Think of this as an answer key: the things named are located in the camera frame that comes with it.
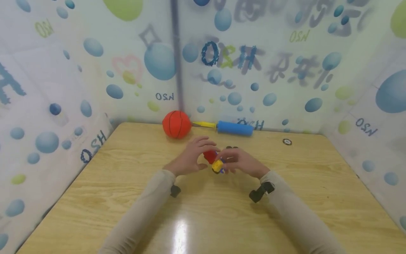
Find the table surface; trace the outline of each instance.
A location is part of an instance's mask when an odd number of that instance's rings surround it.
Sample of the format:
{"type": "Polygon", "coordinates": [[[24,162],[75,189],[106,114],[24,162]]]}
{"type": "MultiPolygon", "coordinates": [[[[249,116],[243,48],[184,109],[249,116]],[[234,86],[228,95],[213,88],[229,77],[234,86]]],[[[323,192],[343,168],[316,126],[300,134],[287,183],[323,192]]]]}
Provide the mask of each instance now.
{"type": "MultiPolygon", "coordinates": [[[[96,253],[148,180],[197,135],[220,149],[238,146],[275,170],[348,253],[404,253],[406,237],[324,136],[255,131],[239,137],[193,127],[183,140],[172,140],[161,125],[138,123],[114,131],[18,253],[96,253]]],[[[181,193],[159,211],[136,253],[300,253],[277,215],[248,198],[258,180],[203,170],[178,177],[176,185],[181,193]]]]}

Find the small round object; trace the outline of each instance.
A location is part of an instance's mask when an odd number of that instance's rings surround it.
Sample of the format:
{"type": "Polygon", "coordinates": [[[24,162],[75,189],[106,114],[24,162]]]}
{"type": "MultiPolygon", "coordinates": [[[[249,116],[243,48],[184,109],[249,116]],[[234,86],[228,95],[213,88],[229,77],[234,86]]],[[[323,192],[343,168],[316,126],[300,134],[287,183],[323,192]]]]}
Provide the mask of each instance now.
{"type": "Polygon", "coordinates": [[[282,142],[283,142],[285,145],[292,145],[292,141],[290,141],[290,139],[283,139],[282,142]]]}

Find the ball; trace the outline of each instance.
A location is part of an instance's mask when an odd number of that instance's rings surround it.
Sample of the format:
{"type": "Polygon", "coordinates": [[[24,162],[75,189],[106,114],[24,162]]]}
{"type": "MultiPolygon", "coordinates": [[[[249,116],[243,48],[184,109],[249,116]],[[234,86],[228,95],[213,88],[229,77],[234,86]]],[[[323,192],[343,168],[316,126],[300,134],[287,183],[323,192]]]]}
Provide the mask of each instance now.
{"type": "Polygon", "coordinates": [[[169,112],[162,121],[162,127],[168,137],[174,139],[184,138],[192,128],[192,123],[187,114],[182,111],[175,110],[169,112]]]}

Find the right hand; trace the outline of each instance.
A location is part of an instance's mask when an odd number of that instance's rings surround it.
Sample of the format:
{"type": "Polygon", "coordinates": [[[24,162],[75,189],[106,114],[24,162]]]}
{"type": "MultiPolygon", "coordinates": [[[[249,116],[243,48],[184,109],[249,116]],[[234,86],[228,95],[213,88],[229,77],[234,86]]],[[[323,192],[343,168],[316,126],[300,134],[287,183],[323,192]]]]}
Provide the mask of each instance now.
{"type": "Polygon", "coordinates": [[[235,170],[240,169],[252,177],[261,179],[270,171],[259,160],[240,148],[226,148],[217,154],[216,160],[220,158],[225,161],[223,168],[226,174],[229,171],[235,174],[235,170]]]}

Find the toy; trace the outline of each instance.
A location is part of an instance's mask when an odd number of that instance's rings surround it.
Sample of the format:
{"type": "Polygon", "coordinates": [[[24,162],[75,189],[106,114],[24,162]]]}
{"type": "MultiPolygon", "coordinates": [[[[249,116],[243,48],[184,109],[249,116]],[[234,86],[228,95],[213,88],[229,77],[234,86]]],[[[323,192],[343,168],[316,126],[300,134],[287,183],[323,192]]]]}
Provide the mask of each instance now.
{"type": "Polygon", "coordinates": [[[175,110],[165,116],[162,127],[168,137],[182,139],[189,133],[192,123],[184,112],[175,110]]]}

